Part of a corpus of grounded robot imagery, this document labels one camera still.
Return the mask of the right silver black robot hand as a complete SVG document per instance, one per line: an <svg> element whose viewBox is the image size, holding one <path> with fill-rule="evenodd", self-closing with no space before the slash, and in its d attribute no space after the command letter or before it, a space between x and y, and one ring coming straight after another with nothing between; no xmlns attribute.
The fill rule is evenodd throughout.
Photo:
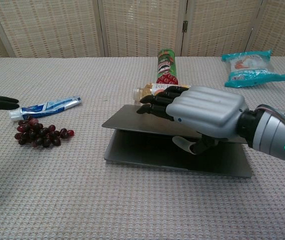
<svg viewBox="0 0 285 240"><path fill-rule="evenodd" d="M249 111L243 95L204 86L170 86L141 100L138 114L151 114L186 126L201 134L196 142L174 136L182 150L199 155L220 141L237 138L238 121Z"/></svg>

